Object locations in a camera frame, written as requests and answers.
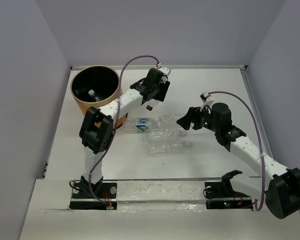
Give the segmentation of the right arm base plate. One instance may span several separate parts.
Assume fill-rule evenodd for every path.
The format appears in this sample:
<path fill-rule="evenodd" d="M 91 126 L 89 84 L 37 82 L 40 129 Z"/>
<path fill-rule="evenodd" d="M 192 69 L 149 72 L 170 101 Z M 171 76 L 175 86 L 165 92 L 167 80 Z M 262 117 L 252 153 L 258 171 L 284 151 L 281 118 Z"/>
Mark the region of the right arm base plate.
<path fill-rule="evenodd" d="M 254 202 L 250 196 L 233 190 L 231 179 L 241 175 L 240 170 L 225 173 L 219 181 L 204 183 L 203 196 L 206 198 L 207 210 L 253 209 Z"/>

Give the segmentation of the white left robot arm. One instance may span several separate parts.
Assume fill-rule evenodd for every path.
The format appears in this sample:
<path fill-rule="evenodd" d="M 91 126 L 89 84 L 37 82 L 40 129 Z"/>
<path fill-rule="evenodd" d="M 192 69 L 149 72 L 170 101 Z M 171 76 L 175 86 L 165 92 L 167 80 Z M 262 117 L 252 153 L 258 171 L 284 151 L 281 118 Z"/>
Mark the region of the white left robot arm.
<path fill-rule="evenodd" d="M 85 152 L 81 180 L 86 182 L 83 191 L 87 196 L 94 198 L 100 194 L 103 154 L 113 140 L 115 124 L 128 112 L 149 101 L 163 102 L 170 86 L 170 73 L 166 66 L 151 68 L 145 78 L 133 83 L 119 99 L 87 110 L 79 131 Z"/>

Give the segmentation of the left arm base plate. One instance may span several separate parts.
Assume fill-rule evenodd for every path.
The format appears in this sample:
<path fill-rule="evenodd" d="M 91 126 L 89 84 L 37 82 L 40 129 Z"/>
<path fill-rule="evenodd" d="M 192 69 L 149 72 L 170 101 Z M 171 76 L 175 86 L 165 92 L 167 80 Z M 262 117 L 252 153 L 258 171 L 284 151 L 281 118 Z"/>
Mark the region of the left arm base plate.
<path fill-rule="evenodd" d="M 113 211 L 117 209 L 116 182 L 101 180 L 97 184 L 91 184 L 83 178 L 81 180 L 70 180 L 72 188 L 69 208 L 71 210 L 98 210 Z"/>

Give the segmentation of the clear crushed bottle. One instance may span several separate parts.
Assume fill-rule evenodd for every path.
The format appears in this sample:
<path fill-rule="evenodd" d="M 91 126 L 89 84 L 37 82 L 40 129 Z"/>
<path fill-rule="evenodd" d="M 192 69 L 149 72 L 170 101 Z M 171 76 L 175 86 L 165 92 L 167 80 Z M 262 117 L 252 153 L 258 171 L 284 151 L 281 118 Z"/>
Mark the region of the clear crushed bottle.
<path fill-rule="evenodd" d="M 183 129 L 153 129 L 147 132 L 144 136 L 144 140 L 147 143 L 165 143 L 178 141 L 185 137 L 187 132 Z"/>

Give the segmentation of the black-label black-cap bottle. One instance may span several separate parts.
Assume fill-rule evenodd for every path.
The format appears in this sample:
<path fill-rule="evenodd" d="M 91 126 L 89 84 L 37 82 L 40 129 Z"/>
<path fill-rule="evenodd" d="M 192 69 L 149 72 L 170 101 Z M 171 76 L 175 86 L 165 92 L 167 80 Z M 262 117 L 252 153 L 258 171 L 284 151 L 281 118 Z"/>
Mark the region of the black-label black-cap bottle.
<path fill-rule="evenodd" d="M 103 100 L 103 98 L 98 95 L 93 89 L 89 90 L 88 94 L 95 102 L 100 102 Z"/>

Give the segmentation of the clear bottle white cap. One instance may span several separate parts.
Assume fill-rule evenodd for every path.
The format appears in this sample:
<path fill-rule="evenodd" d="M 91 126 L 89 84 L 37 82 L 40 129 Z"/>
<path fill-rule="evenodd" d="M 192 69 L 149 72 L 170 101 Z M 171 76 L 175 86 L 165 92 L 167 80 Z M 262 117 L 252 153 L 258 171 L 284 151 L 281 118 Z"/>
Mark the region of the clear bottle white cap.
<path fill-rule="evenodd" d="M 185 113 L 166 113 L 155 117 L 159 127 L 178 127 L 177 120 L 184 117 Z"/>

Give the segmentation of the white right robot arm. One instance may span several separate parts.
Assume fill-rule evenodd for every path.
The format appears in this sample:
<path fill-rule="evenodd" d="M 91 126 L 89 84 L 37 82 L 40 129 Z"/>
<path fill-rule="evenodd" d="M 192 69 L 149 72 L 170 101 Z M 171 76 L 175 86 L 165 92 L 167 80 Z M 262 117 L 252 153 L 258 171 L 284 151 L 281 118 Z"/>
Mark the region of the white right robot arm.
<path fill-rule="evenodd" d="M 205 128 L 214 132 L 217 142 L 239 157 L 261 176 L 261 188 L 248 189 L 244 194 L 265 198 L 269 211 L 278 219 L 300 210 L 300 169 L 290 169 L 262 153 L 240 128 L 232 123 L 232 113 L 225 103 L 190 107 L 177 124 L 184 130 Z"/>

